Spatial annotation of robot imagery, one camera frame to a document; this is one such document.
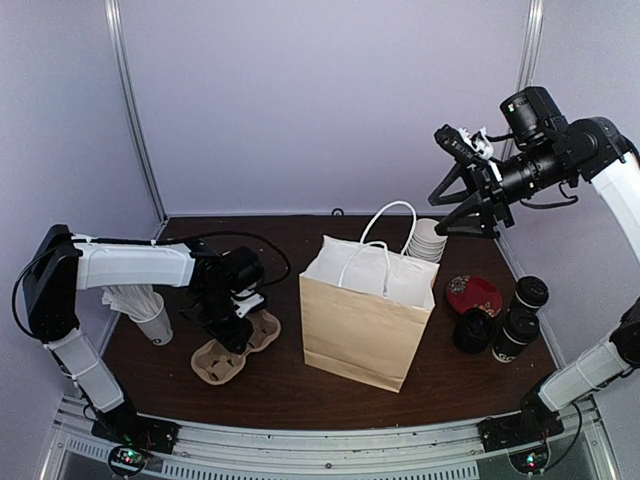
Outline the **black paper coffee cup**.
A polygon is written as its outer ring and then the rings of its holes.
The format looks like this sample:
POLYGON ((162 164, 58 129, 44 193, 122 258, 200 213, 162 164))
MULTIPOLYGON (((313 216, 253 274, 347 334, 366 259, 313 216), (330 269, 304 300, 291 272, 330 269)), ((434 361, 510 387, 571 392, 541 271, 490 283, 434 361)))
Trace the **black paper coffee cup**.
POLYGON ((514 339, 505 331, 500 331, 491 351, 498 362, 508 364, 515 360, 533 341, 534 339, 526 339, 525 341, 514 339))
POLYGON ((520 298, 517 294, 514 294, 508 307, 508 312, 524 311, 532 315, 537 315, 539 310, 545 305, 545 303, 533 302, 520 298))

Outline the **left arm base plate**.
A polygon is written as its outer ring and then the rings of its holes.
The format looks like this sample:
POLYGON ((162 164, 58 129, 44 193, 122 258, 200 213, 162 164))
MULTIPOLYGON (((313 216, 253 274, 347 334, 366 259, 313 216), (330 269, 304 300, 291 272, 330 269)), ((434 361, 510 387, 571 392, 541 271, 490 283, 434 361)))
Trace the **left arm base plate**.
POLYGON ((137 414, 98 413, 91 434, 147 452, 171 454, 180 427, 177 423, 137 414))

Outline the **brown paper takeout bag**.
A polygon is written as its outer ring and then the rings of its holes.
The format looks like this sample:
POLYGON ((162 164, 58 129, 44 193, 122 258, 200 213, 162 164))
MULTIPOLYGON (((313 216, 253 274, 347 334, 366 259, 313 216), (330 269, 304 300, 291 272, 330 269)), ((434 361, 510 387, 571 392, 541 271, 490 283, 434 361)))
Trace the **brown paper takeout bag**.
POLYGON ((325 235, 299 275, 304 362, 400 392, 435 308, 436 263, 325 235))

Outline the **black cup lid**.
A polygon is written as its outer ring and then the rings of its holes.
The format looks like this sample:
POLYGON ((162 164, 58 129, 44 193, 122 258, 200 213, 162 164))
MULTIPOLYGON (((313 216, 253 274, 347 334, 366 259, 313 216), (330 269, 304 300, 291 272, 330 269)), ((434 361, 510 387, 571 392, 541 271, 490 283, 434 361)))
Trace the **black cup lid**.
POLYGON ((503 331, 512 342, 528 345, 540 333, 539 319, 526 309, 516 308, 507 313, 503 323, 503 331))
POLYGON ((518 302, 530 308, 540 308, 549 300, 548 286, 536 276, 519 278, 514 294, 518 302))

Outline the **stack of paper cups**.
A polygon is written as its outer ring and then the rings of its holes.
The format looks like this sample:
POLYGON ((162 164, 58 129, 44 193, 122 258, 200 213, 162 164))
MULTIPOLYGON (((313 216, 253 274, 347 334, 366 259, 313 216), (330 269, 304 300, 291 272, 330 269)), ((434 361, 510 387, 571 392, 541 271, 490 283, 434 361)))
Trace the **stack of paper cups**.
POLYGON ((435 227, 438 221, 431 218, 417 220, 414 233, 407 253, 414 258, 419 258, 432 263, 439 263, 446 247, 447 236, 439 235, 435 227))

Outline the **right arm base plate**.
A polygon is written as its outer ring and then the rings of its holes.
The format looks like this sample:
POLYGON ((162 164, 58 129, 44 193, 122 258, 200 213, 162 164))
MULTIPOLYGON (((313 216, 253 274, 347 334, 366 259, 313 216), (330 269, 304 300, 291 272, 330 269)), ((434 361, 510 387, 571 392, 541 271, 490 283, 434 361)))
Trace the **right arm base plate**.
POLYGON ((533 416, 523 412, 488 417, 479 422, 477 428, 486 453, 543 443, 564 432, 563 422, 556 414, 539 423, 533 416))

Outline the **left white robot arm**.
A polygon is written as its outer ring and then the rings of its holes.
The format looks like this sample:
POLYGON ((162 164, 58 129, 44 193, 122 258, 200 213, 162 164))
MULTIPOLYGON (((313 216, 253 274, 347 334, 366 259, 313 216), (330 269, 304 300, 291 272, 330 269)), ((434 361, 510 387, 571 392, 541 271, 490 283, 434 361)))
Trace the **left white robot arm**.
POLYGON ((14 283, 24 295, 23 332, 39 341, 79 385, 99 423, 123 444, 146 432, 117 378, 82 332, 76 293, 97 287, 160 285, 185 288, 197 324, 233 354, 253 333, 248 314, 264 305, 264 268, 246 246, 218 253, 198 237, 183 241, 97 239, 52 226, 14 283))

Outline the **cardboard cup carrier tray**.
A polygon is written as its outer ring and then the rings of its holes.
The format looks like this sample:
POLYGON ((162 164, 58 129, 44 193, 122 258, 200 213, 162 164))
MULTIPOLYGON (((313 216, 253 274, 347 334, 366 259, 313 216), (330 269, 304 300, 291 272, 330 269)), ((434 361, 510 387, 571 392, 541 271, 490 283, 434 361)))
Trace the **cardboard cup carrier tray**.
POLYGON ((253 327, 246 349, 230 353, 217 340, 211 340, 191 356, 192 371, 205 383, 221 386, 234 379, 245 367, 247 357, 268 348, 281 333, 280 321, 267 310, 248 315, 253 327))

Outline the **stack of black lids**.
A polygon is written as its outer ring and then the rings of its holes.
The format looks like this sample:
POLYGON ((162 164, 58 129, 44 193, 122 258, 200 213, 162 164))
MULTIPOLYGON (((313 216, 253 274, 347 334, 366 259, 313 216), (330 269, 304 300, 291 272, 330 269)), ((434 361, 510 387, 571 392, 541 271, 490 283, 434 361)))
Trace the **stack of black lids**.
POLYGON ((479 354, 496 335, 494 318, 484 310, 471 308, 464 312, 453 331, 454 346, 466 354, 479 354))

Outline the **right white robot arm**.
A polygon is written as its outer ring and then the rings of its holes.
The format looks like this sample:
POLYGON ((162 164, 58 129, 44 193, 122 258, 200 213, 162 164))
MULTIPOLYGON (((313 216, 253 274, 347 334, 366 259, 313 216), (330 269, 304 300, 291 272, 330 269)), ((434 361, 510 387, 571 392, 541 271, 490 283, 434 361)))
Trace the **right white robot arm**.
POLYGON ((608 430, 639 431, 639 156, 608 119, 568 121, 548 91, 529 86, 500 105, 516 154, 498 161, 451 125, 483 101, 469 89, 438 96, 436 143, 453 166, 429 195, 447 206, 437 232, 501 241, 512 261, 541 275, 551 301, 546 338, 564 365, 513 419, 535 440, 551 413, 594 394, 608 430))

